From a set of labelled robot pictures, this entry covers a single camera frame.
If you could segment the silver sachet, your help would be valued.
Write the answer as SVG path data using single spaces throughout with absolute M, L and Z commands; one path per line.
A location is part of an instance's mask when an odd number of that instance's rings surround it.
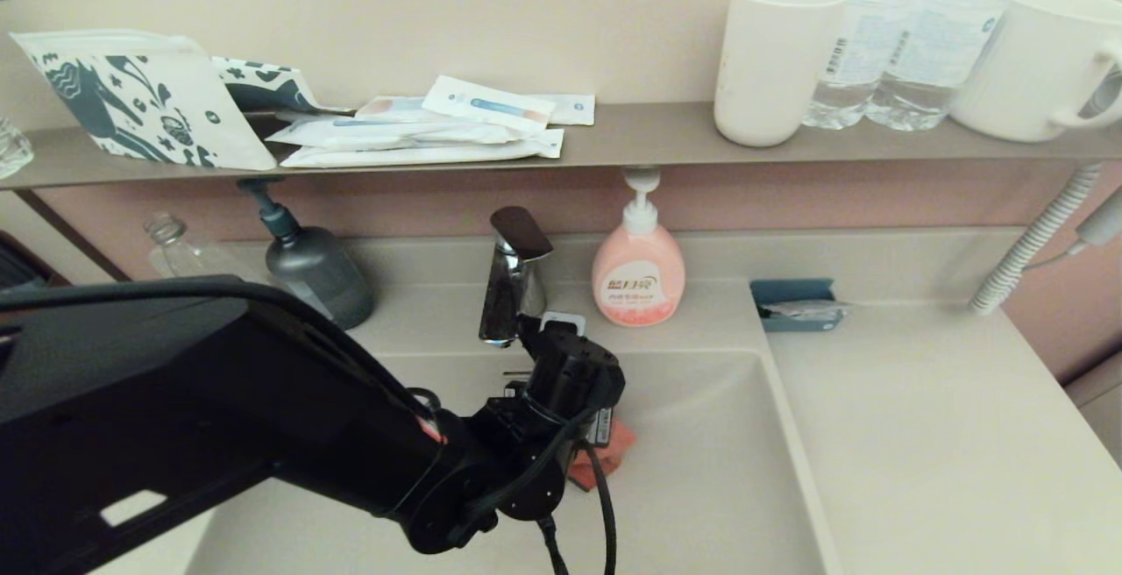
M 760 307 L 763 319 L 791 323 L 837 323 L 853 308 L 849 302 L 826 299 L 775 301 Z

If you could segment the orange towel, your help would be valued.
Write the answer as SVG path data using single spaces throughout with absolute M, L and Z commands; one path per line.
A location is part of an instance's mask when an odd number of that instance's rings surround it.
M 605 447 L 594 446 L 594 455 L 600 462 L 600 468 L 605 478 L 608 478 L 614 471 L 620 468 L 622 462 L 624 462 L 626 454 L 628 454 L 633 444 L 636 442 L 636 439 L 637 436 L 635 436 L 635 432 L 628 426 L 622 423 L 617 416 L 614 416 L 609 442 Z M 577 451 L 568 471 L 568 480 L 583 492 L 590 492 L 598 485 L 589 451 Z

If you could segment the pink soap pump bottle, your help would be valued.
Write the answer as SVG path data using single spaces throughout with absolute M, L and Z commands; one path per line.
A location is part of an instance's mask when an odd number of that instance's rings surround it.
M 620 226 L 594 256 L 594 302 L 610 323 L 656 326 L 675 313 L 684 296 L 684 254 L 650 200 L 660 185 L 657 167 L 626 167 L 622 175 L 634 195 L 622 209 Z

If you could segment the wrapped toothbrush packet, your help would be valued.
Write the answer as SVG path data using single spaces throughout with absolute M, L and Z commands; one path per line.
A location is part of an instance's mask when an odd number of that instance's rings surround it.
M 433 144 L 498 145 L 528 138 L 528 134 L 496 124 L 373 124 L 350 118 L 296 121 L 265 138 L 321 149 L 401 149 Z

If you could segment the black bin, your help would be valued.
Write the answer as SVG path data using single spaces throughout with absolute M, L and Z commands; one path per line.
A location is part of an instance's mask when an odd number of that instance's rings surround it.
M 0 231 L 0 293 L 68 288 L 59 272 L 33 255 L 12 235 Z

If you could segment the clear water bottle white label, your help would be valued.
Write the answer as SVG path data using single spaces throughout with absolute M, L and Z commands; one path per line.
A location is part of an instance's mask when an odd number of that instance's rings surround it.
M 928 131 L 941 124 L 1009 1 L 916 0 L 865 118 L 894 131 Z
M 913 4 L 914 0 L 847 0 L 837 40 L 803 116 L 804 126 L 838 131 L 858 124 Z

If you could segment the white sachet pink print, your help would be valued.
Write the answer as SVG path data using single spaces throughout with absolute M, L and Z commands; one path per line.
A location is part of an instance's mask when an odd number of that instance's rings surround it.
M 375 124 L 436 124 L 453 116 L 427 110 L 423 95 L 377 95 L 355 111 L 355 119 Z

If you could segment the beige sink basin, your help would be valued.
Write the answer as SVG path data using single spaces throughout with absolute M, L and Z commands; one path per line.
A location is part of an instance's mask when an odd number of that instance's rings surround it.
M 754 352 L 622 354 L 637 440 L 607 480 L 617 575 L 842 575 L 790 416 Z M 552 575 L 537 524 L 502 518 L 424 556 L 401 526 L 289 486 L 217 510 L 188 575 Z

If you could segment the grey wall shelf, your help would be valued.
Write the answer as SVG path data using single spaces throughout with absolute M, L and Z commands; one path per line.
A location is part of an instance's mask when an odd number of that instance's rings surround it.
M 245 177 L 242 170 L 184 167 L 105 154 L 76 128 L 31 135 L 33 163 L 0 180 L 0 191 L 193 179 Z M 478 170 L 565 170 L 625 165 L 738 165 L 873 159 L 1122 159 L 1122 124 L 1072 129 L 1022 144 L 946 120 L 930 131 L 893 131 L 862 121 L 844 131 L 800 128 L 785 143 L 749 148 L 726 140 L 709 103 L 600 104 L 594 126 L 565 128 L 560 159 L 480 162 Z

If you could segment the white sachet blue orange stripe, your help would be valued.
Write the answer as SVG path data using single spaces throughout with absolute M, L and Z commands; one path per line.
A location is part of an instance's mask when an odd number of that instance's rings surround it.
M 422 108 L 522 134 L 540 134 L 545 131 L 557 103 L 441 75 L 424 97 Z

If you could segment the chrome sink faucet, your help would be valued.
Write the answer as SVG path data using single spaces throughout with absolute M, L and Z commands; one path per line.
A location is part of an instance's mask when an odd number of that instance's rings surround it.
M 537 263 L 554 250 L 528 209 L 506 206 L 490 216 L 493 259 L 479 323 L 480 343 L 508 347 L 518 338 L 519 316 L 539 318 L 548 299 Z

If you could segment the grey hair dryer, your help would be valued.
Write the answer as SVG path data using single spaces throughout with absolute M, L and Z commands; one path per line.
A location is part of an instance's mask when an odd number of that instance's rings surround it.
M 1042 268 L 1055 263 L 1074 257 L 1091 246 L 1104 246 L 1122 236 L 1122 185 L 1118 185 L 1111 195 L 1097 206 L 1075 228 L 1076 240 L 1063 254 L 1050 259 L 1027 265 L 1026 272 Z

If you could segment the white tumbler cup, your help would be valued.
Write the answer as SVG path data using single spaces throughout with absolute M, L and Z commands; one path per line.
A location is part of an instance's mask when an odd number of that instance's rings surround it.
M 801 127 L 848 0 L 730 0 L 714 91 L 714 126 L 767 148 Z

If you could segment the small white blue patterned pouch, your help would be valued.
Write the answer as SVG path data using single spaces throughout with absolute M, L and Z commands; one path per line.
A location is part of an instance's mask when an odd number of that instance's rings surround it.
M 320 103 L 300 69 L 220 56 L 213 56 L 211 62 L 234 104 L 243 112 L 355 112 L 353 108 Z

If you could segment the clear drinking glass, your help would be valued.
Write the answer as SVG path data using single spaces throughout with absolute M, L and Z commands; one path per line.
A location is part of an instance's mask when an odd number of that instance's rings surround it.
M 10 119 L 0 116 L 0 180 L 12 177 L 31 163 L 31 143 Z

